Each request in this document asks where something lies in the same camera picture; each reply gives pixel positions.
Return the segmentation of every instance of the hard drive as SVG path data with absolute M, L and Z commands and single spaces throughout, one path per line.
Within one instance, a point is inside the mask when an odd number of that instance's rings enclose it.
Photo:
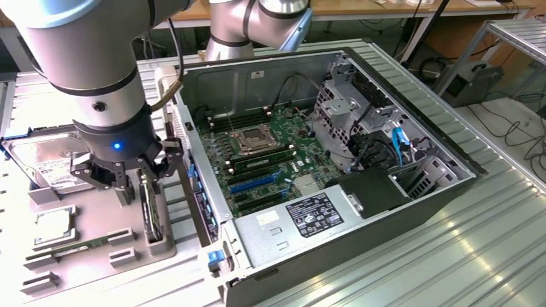
M 68 194 L 93 187 L 69 174 L 72 152 L 88 151 L 72 125 L 5 139 L 1 146 L 39 188 L 52 187 L 57 194 Z

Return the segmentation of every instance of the screw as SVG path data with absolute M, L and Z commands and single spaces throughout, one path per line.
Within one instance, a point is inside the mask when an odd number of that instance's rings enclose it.
M 107 104 L 101 101 L 97 101 L 93 103 L 93 110 L 97 112 L 103 112 L 105 111 L 105 109 L 108 108 Z

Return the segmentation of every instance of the motherboard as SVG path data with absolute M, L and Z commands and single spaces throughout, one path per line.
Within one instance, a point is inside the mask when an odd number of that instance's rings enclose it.
M 278 107 L 198 127 L 234 216 L 311 194 L 339 176 L 308 117 Z

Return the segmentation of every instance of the metal workbench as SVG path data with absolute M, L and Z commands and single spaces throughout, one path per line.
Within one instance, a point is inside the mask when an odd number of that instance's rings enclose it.
M 424 225 L 272 297 L 260 306 L 469 306 L 473 303 L 482 306 L 505 303 L 545 306 L 543 183 L 503 153 L 495 152 L 493 143 L 374 44 L 347 40 L 308 44 L 300 50 L 332 47 L 355 49 L 482 164 L 489 176 Z M 259 49 L 256 53 L 274 52 Z M 188 62 L 200 60 L 196 56 L 186 59 Z M 175 59 L 162 59 L 139 65 L 149 103 L 158 99 L 152 69 L 175 64 Z M 20 75 L 13 120 L 24 120 L 27 113 L 17 109 L 43 102 L 43 99 L 33 98 L 35 94 L 49 89 L 35 74 Z M 0 183 L 5 186 L 13 182 L 13 170 L 5 163 L 0 169 L 9 172 L 9 182 Z M 198 267 L 195 227 L 176 184 L 176 180 L 168 183 L 167 198 L 171 200 L 179 254 L 163 262 L 52 295 L 37 303 L 65 306 L 85 302 L 109 306 L 123 299 L 127 306 L 144 303 L 155 306 L 180 303 L 184 306 L 222 305 L 218 291 L 203 282 L 206 272 Z M 25 203 L 24 193 L 20 190 L 12 192 L 11 187 L 0 195 L 0 203 L 7 205 L 0 217 L 9 211 L 9 205 Z
M 465 52 L 461 54 L 455 66 L 435 85 L 434 91 L 442 96 L 449 84 L 455 78 L 459 68 L 470 59 L 471 53 L 483 41 L 486 35 L 491 33 L 497 38 L 510 44 L 515 49 L 527 54 L 538 63 L 546 65 L 546 19 L 519 19 L 519 20 L 487 20 L 479 28 L 470 41 Z M 487 52 L 483 59 L 490 59 L 498 50 L 499 44 Z

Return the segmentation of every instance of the warning label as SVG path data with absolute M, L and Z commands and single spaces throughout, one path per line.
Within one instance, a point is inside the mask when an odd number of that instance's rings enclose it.
M 85 183 L 69 174 L 69 158 L 39 162 L 36 168 L 53 189 L 64 189 Z
M 288 205 L 287 210 L 299 233 L 306 238 L 343 223 L 326 193 Z

